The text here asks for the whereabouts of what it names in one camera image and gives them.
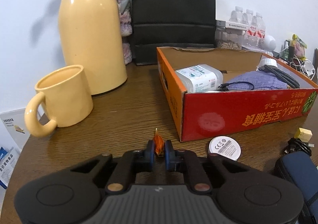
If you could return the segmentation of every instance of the yellow mug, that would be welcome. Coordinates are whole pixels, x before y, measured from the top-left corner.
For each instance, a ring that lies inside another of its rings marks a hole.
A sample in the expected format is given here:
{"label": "yellow mug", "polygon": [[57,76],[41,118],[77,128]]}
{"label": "yellow mug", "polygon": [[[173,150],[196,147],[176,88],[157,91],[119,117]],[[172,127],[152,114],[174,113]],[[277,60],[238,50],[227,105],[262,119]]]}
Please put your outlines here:
{"label": "yellow mug", "polygon": [[[47,136],[56,127],[72,126],[86,118],[93,109],[93,100],[82,65],[60,68],[43,77],[35,85],[36,95],[28,103],[24,121],[29,132]],[[41,125],[37,118],[42,104],[50,121]]]}

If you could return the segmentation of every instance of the yellow thermos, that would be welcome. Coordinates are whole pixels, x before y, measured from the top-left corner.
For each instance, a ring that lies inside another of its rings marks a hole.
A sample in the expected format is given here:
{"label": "yellow thermos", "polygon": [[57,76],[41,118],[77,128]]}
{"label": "yellow thermos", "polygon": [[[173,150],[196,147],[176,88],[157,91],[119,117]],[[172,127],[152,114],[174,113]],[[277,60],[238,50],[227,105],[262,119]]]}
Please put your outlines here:
{"label": "yellow thermos", "polygon": [[[128,2],[122,1],[120,13]],[[116,0],[62,0],[58,27],[65,62],[84,66],[92,95],[126,81]]]}

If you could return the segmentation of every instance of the blue case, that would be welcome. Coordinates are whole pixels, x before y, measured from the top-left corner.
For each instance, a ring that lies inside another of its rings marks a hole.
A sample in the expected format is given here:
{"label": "blue case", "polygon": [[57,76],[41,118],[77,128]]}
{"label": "blue case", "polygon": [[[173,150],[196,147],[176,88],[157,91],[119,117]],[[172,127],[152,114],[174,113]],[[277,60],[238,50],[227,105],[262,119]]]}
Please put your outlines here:
{"label": "blue case", "polygon": [[294,183],[303,193],[305,203],[299,224],[317,224],[318,170],[310,157],[302,151],[287,154],[277,160],[275,174]]}

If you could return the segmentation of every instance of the screw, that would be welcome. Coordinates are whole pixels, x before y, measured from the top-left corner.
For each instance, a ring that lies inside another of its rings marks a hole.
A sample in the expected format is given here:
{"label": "screw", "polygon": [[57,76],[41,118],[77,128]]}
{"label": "screw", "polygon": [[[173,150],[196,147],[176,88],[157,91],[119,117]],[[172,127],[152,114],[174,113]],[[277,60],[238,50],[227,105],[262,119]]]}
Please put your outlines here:
{"label": "screw", "polygon": [[210,186],[205,183],[198,183],[194,186],[194,189],[196,189],[198,192],[206,192],[210,189]]}
{"label": "screw", "polygon": [[119,183],[112,183],[107,186],[107,189],[112,192],[118,192],[122,190],[123,188],[124,188],[123,185]]}

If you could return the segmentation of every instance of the red box side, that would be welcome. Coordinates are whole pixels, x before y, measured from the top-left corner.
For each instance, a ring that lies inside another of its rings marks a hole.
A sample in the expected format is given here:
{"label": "red box side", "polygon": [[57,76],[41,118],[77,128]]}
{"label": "red box side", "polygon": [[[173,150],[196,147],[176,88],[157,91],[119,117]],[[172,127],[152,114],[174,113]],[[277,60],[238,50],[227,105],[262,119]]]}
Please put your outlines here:
{"label": "red box side", "polygon": [[311,98],[317,92],[290,89],[185,94],[181,141],[226,135],[302,116],[309,113]]}

